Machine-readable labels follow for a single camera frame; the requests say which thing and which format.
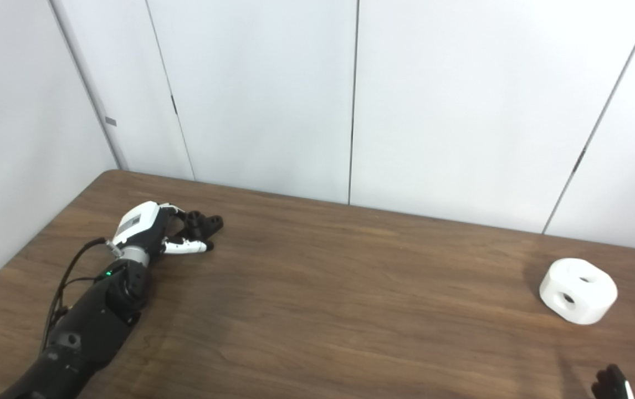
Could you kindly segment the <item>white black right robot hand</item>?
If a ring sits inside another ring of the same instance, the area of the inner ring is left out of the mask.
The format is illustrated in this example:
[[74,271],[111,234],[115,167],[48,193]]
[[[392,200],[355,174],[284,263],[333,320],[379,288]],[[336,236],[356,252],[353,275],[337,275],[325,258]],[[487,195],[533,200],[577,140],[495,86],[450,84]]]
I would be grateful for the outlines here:
[[616,364],[609,364],[596,373],[591,391],[596,399],[634,399],[629,380]]

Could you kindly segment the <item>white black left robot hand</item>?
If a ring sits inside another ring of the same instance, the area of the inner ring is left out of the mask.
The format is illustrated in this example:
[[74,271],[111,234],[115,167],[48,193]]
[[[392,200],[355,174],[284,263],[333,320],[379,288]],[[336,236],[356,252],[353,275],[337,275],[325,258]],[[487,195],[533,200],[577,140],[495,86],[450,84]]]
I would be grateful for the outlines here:
[[[184,230],[173,236],[167,229],[173,219],[184,223]],[[134,207],[121,219],[109,247],[118,259],[150,265],[156,257],[211,252],[214,244],[203,237],[192,237],[190,213],[171,203],[147,201]]]

